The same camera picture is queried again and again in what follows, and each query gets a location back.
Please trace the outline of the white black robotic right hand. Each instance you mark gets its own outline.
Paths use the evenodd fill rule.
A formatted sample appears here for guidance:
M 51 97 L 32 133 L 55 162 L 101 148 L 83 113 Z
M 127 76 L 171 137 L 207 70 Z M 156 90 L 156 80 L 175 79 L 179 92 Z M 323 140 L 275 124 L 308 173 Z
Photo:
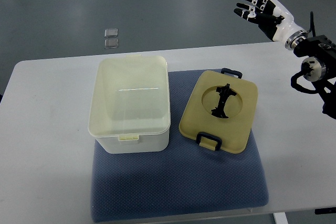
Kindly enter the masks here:
M 237 3 L 234 13 L 242 19 L 258 25 L 272 41 L 285 45 L 307 31 L 295 23 L 293 15 L 278 0 L 243 0 Z

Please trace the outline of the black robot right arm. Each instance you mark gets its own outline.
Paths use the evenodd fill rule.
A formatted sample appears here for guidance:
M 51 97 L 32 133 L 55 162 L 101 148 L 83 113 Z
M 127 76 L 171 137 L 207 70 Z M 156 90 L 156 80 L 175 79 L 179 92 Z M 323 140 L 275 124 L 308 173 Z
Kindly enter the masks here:
M 307 94 L 319 94 L 324 102 L 322 113 L 335 119 L 335 44 L 325 35 L 316 35 L 314 14 L 310 13 L 310 29 L 297 31 L 285 46 L 297 57 L 305 57 L 298 73 L 291 77 L 291 87 Z

